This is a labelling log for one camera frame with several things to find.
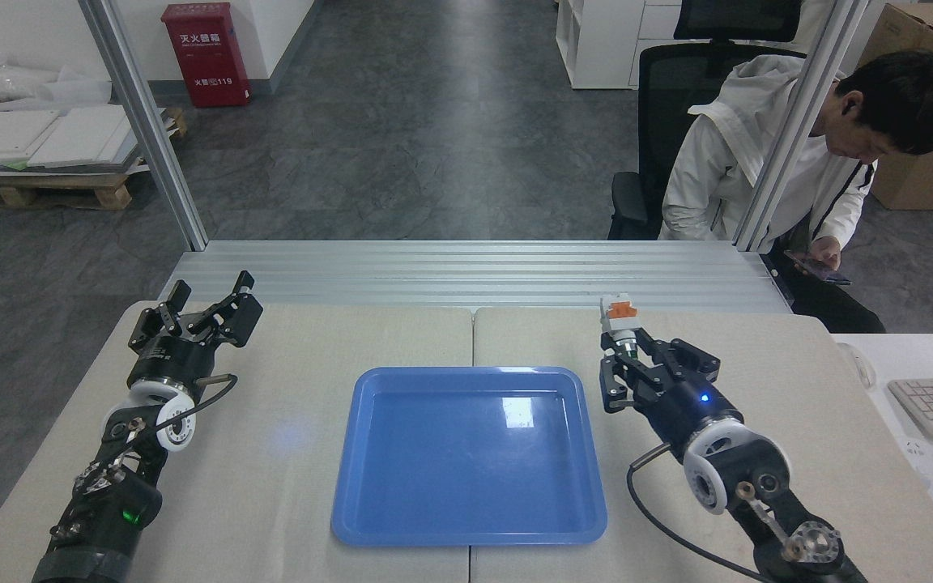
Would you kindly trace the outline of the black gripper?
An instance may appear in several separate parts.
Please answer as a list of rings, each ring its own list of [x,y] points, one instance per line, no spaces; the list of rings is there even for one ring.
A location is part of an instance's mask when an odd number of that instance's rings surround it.
[[[686,341],[654,339],[643,328],[604,332],[600,339],[600,390],[604,412],[632,407],[648,419],[653,431],[677,462],[684,461],[689,442],[712,420],[744,421],[740,410],[714,386],[721,361]],[[640,350],[653,361],[638,361]],[[655,388],[667,388],[655,398]]]
[[[138,357],[127,377],[127,386],[141,380],[168,379],[192,389],[197,379],[207,376],[207,346],[247,346],[263,314],[262,303],[251,292],[254,284],[254,277],[241,270],[226,298],[202,313],[189,315],[186,332],[193,341],[181,338],[181,310],[191,296],[191,287],[179,279],[165,301],[139,314],[127,343]]]

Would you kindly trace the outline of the person's hand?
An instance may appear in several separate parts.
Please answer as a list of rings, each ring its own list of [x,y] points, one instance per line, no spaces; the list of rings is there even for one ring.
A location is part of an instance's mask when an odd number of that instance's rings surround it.
[[[841,243],[836,237],[822,236],[811,243],[808,255],[815,261],[824,263],[829,269],[839,270],[842,250]]]

